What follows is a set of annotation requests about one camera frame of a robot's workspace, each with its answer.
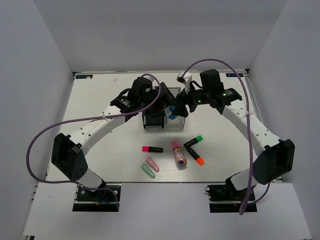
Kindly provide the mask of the blue patterned glue stick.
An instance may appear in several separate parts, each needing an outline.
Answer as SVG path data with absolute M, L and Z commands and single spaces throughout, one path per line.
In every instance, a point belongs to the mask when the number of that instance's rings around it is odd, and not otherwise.
M 165 110 L 164 110 L 164 113 L 165 113 L 165 116 L 170 119 L 170 120 L 174 120 L 177 115 L 174 114 L 174 110 L 175 110 L 175 106 L 168 106 Z

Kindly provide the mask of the green eraser capsule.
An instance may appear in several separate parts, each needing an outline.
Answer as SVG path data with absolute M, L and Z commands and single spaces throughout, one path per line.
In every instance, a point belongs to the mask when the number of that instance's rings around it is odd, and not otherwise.
M 154 172 L 149 168 L 149 166 L 146 163 L 143 163 L 141 165 L 141 169 L 143 170 L 143 172 L 145 174 L 147 174 L 151 179 L 154 179 L 156 177 L 156 175 L 154 174 Z

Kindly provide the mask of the pink eraser capsule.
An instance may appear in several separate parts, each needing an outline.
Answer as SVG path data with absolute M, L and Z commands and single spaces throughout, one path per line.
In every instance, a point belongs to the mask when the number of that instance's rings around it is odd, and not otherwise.
M 158 167 L 158 165 L 153 161 L 153 159 L 151 157 L 147 157 L 145 159 L 145 162 L 148 164 L 148 166 L 150 168 L 152 168 L 156 173 L 158 173 L 160 171 L 160 168 Z

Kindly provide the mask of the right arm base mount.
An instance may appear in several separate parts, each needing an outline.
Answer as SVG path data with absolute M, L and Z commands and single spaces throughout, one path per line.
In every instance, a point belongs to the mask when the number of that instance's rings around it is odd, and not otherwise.
M 224 184 L 209 184 L 204 188 L 208 194 L 209 209 L 211 213 L 244 213 L 256 212 L 256 197 L 254 188 L 257 181 L 251 181 L 251 191 L 247 199 L 246 208 L 243 205 L 247 196 L 248 176 L 234 174 L 225 180 Z

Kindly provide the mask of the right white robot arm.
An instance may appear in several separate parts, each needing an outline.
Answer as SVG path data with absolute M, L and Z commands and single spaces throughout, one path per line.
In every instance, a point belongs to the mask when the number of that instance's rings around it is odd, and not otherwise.
M 235 125 L 257 156 L 251 167 L 228 177 L 224 185 L 209 186 L 207 192 L 213 201 L 241 201 L 247 190 L 269 185 L 292 170 L 294 143 L 282 140 L 251 115 L 235 89 L 225 89 L 220 81 L 204 83 L 199 89 L 194 88 L 193 81 L 183 83 L 184 89 L 176 96 L 175 113 L 186 117 L 198 105 L 210 105 Z

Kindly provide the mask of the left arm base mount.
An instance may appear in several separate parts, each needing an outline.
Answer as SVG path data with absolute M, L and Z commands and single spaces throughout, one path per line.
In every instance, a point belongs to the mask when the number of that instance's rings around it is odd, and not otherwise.
M 75 191 L 73 201 L 73 212 L 99 212 L 99 213 L 116 213 L 117 206 L 120 206 L 121 184 L 107 185 L 110 191 L 93 192 L 78 186 Z

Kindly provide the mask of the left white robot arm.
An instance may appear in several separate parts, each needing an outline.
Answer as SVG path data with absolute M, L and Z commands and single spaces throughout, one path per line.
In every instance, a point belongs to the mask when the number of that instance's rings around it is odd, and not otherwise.
M 104 136 L 128 122 L 137 111 L 143 110 L 153 118 L 167 117 L 170 107 L 177 103 L 165 83 L 153 86 L 151 77 L 140 76 L 131 86 L 113 99 L 98 119 L 65 135 L 54 138 L 52 164 L 72 182 L 88 187 L 88 193 L 99 200 L 105 196 L 106 183 L 87 164 L 86 154 Z

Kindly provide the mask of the orange cap black highlighter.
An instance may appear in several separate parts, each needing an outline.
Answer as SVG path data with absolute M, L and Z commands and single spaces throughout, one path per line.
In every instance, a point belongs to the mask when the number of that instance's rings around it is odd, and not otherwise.
M 204 165 L 205 161 L 198 155 L 198 153 L 196 153 L 195 150 L 193 150 L 191 147 L 187 148 L 186 150 L 200 166 Z

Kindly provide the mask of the pink cap black highlighter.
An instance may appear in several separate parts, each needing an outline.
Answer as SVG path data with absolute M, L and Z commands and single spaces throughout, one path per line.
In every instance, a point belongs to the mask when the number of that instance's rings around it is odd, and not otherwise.
M 141 150 L 144 153 L 162 153 L 164 151 L 163 148 L 154 146 L 142 146 Z

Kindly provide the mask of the green cap black highlighter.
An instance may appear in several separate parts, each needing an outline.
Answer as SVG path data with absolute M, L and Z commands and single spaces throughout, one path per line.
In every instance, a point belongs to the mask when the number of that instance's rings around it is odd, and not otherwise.
M 193 138 L 193 139 L 189 140 L 188 142 L 186 142 L 186 143 L 184 144 L 184 147 L 185 147 L 186 149 L 188 149 L 188 148 L 190 148 L 191 146 L 193 146 L 193 145 L 201 142 L 202 140 L 203 140 L 203 137 L 202 137 L 201 135 L 198 135 L 198 136 L 196 136 L 195 138 Z

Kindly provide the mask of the pink patterned glue stick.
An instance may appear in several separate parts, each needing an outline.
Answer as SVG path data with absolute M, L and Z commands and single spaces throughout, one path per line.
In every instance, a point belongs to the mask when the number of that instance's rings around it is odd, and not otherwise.
M 187 159 L 182 151 L 180 143 L 177 140 L 174 140 L 171 142 L 170 146 L 173 151 L 177 166 L 179 168 L 185 167 L 187 165 Z

